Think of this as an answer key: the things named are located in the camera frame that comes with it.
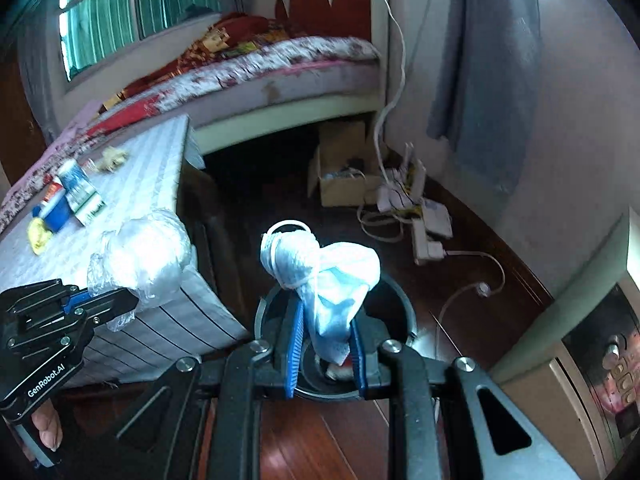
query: blue curtain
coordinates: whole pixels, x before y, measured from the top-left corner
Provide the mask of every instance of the blue curtain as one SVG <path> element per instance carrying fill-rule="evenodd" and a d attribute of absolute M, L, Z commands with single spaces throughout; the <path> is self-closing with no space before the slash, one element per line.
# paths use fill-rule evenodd
<path fill-rule="evenodd" d="M 492 188 L 514 191 L 532 130 L 542 40 L 538 0 L 451 0 L 427 134 Z"/>

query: trash bin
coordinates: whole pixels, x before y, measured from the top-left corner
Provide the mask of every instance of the trash bin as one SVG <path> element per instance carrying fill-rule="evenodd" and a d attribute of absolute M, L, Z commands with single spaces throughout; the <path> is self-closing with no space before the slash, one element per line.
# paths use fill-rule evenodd
<path fill-rule="evenodd" d="M 287 308 L 289 295 L 295 290 L 283 290 L 274 286 L 255 315 L 254 333 L 258 339 L 262 335 L 264 323 L 281 317 Z M 366 295 L 362 308 L 368 316 L 381 319 L 392 339 L 411 346 L 417 336 L 415 312 L 404 290 L 390 276 L 382 272 L 380 281 Z M 350 400 L 359 398 L 358 388 L 353 381 L 334 381 L 326 377 L 328 363 L 314 352 L 308 335 L 302 343 L 300 372 L 296 394 L 313 400 Z"/>

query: red headboard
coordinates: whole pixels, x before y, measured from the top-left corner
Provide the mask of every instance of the red headboard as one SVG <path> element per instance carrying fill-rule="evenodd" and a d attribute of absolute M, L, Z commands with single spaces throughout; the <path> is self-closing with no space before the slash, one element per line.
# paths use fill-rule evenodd
<path fill-rule="evenodd" d="M 307 34 L 355 36 L 371 41 L 371 0 L 277 0 L 275 15 L 289 19 Z"/>

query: clear plastic bag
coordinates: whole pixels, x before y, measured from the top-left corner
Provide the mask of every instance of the clear plastic bag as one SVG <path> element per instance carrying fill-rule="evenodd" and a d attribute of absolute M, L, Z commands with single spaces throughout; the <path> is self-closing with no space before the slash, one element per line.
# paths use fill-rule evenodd
<path fill-rule="evenodd" d="M 154 210 L 102 234 L 100 250 L 89 262 L 87 287 L 92 296 L 125 287 L 140 298 L 135 311 L 107 323 L 117 332 L 136 312 L 172 300 L 190 261 L 191 241 L 180 219 L 166 209 Z"/>

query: paper box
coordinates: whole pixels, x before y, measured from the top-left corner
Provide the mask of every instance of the paper box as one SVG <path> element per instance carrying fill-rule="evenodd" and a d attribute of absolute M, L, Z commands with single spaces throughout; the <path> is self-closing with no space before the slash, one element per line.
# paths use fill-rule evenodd
<path fill-rule="evenodd" d="M 319 186 L 324 207 L 375 204 L 381 178 L 373 145 L 366 142 L 365 123 L 326 122 L 319 133 L 320 143 L 309 163 L 307 195 Z M 363 160 L 364 176 L 350 170 L 354 158 Z"/>

